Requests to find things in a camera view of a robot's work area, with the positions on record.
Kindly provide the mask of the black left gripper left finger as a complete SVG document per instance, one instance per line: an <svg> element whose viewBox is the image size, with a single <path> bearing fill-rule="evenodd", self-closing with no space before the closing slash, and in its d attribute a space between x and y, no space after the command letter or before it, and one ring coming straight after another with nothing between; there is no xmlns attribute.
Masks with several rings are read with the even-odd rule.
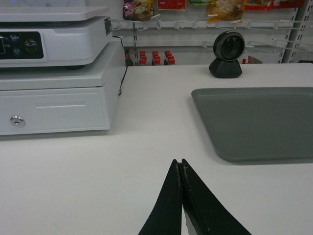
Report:
<svg viewBox="0 0 313 235"><path fill-rule="evenodd" d="M182 220L182 185L179 163L173 160L156 203L140 235L179 235Z"/></svg>

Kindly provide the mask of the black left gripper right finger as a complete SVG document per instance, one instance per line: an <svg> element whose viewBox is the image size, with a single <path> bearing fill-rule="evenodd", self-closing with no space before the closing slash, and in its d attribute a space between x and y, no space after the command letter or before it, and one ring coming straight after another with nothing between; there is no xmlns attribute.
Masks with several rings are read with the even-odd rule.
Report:
<svg viewBox="0 0 313 235"><path fill-rule="evenodd" d="M182 204L190 235L249 235L187 162L181 160Z"/></svg>

